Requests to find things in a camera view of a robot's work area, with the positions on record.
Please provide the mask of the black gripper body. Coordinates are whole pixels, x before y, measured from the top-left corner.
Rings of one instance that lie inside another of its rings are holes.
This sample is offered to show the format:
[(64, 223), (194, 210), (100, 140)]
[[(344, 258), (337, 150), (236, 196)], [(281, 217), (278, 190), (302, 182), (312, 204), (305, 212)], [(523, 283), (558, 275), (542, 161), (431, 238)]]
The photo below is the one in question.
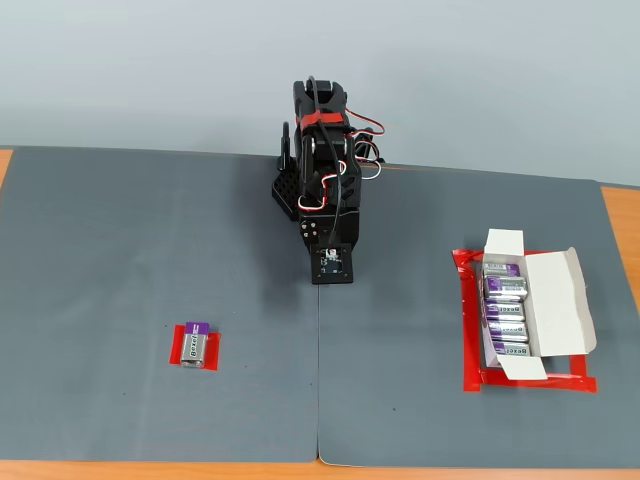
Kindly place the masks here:
[(358, 208), (341, 207), (336, 216), (336, 207), (328, 204), (321, 210), (298, 210), (301, 216), (317, 216), (321, 224), (320, 245), (349, 244), (355, 246), (359, 239), (360, 212)]

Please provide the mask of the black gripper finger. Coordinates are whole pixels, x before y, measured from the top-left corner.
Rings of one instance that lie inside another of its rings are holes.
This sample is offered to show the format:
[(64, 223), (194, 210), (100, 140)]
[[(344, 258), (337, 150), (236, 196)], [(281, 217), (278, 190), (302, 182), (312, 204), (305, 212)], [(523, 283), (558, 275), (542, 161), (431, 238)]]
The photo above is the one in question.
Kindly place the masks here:
[(321, 240), (321, 224), (317, 216), (301, 216), (299, 233), (311, 256), (318, 255)]

